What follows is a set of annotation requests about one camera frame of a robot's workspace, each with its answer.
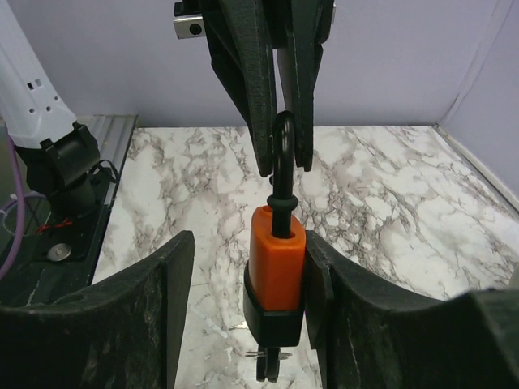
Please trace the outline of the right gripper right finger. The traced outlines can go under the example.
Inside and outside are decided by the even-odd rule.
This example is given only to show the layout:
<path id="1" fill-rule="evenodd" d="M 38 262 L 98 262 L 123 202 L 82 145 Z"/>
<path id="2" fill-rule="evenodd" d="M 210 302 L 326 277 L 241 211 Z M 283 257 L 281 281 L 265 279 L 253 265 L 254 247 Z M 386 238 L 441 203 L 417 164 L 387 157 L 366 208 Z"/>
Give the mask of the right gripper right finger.
<path id="1" fill-rule="evenodd" d="M 518 291 L 411 292 L 307 233 L 306 318 L 325 388 L 515 388 Z"/>

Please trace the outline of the black keys of orange padlock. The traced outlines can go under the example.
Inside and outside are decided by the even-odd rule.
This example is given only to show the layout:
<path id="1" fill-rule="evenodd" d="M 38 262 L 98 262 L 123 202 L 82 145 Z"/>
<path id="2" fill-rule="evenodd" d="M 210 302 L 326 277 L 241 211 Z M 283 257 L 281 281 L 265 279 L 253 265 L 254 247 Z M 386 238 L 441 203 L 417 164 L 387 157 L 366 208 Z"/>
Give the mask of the black keys of orange padlock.
<path id="1" fill-rule="evenodd" d="M 291 353 L 283 352 L 280 348 L 258 347 L 256 351 L 247 351 L 246 357 L 256 360 L 256 380 L 276 383 L 279 377 L 280 362 L 288 359 Z"/>

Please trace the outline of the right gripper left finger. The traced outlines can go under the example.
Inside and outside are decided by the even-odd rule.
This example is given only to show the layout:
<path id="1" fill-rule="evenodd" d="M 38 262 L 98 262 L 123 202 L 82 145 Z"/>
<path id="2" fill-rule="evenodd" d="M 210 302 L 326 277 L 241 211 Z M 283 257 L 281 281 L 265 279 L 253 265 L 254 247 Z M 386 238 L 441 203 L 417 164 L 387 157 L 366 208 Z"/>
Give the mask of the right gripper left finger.
<path id="1" fill-rule="evenodd" d="M 51 304 L 1 308 L 4 388 L 171 388 L 195 257 L 182 231 Z"/>

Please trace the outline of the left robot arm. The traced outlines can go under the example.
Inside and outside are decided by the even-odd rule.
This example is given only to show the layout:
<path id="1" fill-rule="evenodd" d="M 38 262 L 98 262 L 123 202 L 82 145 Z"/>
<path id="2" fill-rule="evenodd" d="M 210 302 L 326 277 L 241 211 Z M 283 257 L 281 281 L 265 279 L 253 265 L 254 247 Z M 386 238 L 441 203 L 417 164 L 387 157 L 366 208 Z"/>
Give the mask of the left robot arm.
<path id="1" fill-rule="evenodd" d="M 204 37 L 212 69 L 247 124 L 259 174 L 281 162 L 280 125 L 294 132 L 288 161 L 310 170 L 314 89 L 335 13 L 331 1 L 179 1 L 178 38 Z M 98 143 L 50 82 L 10 5 L 1 4 L 1 114 L 29 187 L 62 216 L 94 206 L 88 171 Z"/>

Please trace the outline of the orange black padlock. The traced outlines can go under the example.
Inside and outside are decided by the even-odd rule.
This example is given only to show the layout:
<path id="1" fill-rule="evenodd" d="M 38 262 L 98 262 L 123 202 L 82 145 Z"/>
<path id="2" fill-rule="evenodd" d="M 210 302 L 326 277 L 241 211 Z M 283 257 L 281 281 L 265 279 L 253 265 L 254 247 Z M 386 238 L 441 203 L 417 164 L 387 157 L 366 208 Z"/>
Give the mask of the orange black padlock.
<path id="1" fill-rule="evenodd" d="M 251 219 L 243 312 L 259 355 L 296 346 L 301 333 L 306 233 L 293 215 L 294 132 L 294 115 L 279 113 L 272 134 L 272 194 Z"/>

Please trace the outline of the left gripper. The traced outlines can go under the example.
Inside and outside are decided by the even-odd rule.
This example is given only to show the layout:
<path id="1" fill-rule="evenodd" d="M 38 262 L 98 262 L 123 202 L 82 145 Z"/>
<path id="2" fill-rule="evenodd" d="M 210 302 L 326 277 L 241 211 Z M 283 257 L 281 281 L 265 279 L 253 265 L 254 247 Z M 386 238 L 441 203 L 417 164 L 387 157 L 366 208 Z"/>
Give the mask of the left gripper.
<path id="1" fill-rule="evenodd" d="M 287 61 L 296 165 L 311 171 L 316 61 L 322 58 L 334 13 L 334 1 L 174 4 L 177 37 L 207 41 L 212 68 L 247 124 L 262 177 L 272 173 L 272 126 L 277 114 L 274 50 Z"/>

